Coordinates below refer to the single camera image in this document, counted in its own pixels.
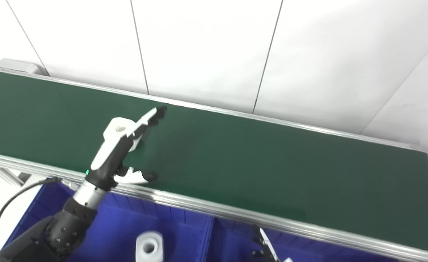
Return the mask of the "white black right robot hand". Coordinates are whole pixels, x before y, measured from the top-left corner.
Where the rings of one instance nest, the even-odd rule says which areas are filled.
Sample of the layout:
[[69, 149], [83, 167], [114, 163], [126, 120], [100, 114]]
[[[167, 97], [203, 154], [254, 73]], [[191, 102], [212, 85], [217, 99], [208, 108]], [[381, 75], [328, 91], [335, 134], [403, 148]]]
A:
[[265, 233], [262, 227], [259, 227], [257, 224], [252, 224], [252, 230], [255, 234], [253, 241], [261, 246], [261, 250], [253, 250], [252, 256], [256, 258], [263, 258], [266, 262], [292, 262], [291, 258], [286, 258], [285, 260], [280, 260], [274, 247], [269, 240], [269, 237]]

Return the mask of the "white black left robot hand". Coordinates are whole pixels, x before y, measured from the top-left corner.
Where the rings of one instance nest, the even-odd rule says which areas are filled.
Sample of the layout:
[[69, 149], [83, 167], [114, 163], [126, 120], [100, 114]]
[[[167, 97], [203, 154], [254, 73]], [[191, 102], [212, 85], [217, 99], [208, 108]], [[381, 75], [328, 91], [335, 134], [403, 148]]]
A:
[[167, 111], [166, 106], [154, 107], [139, 120], [116, 117], [103, 132], [104, 142], [87, 172], [86, 181], [107, 192], [119, 183], [144, 184], [158, 180], [154, 171], [124, 166], [127, 154], [134, 151], [146, 130], [156, 126]]

